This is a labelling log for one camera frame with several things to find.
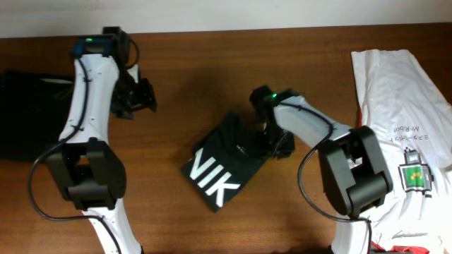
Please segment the dark green t-shirt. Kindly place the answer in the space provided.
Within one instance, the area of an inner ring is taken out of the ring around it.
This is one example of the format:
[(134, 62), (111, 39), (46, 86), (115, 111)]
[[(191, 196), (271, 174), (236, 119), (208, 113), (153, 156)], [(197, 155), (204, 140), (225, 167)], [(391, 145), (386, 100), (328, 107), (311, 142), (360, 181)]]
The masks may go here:
[(181, 173), (216, 213), (245, 187), (269, 157), (265, 138), (231, 112), (192, 147), (192, 158)]

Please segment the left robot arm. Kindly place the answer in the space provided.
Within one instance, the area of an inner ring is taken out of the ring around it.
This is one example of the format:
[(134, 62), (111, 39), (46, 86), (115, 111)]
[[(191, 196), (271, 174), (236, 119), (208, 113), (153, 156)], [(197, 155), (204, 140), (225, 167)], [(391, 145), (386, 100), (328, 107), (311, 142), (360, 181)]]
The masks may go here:
[(109, 116), (132, 119), (135, 111), (157, 109), (153, 86), (129, 62), (137, 44), (128, 35), (90, 35), (73, 47), (75, 85), (69, 115), (58, 143), (44, 162), (61, 196), (80, 215), (53, 217), (57, 222), (88, 220), (105, 253), (142, 253), (124, 207), (126, 170), (109, 146)]

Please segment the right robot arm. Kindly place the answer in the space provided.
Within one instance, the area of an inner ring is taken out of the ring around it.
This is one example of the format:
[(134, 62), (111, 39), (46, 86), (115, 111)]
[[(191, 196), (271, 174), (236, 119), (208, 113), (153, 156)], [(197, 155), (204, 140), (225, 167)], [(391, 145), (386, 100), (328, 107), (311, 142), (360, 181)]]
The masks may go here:
[[(363, 224), (364, 252), (373, 253), (371, 220), (363, 212), (380, 207), (393, 190), (393, 180), (375, 132), (368, 126), (353, 128), (337, 122), (294, 90), (273, 92), (268, 86), (256, 88), (249, 101), (263, 136), (274, 157), (286, 157), (285, 135), (298, 137), (311, 149), (297, 170), (297, 184), (309, 206), (321, 216), (339, 224)], [(302, 180), (307, 161), (319, 157), (323, 192), (335, 210), (329, 214), (308, 196)]]

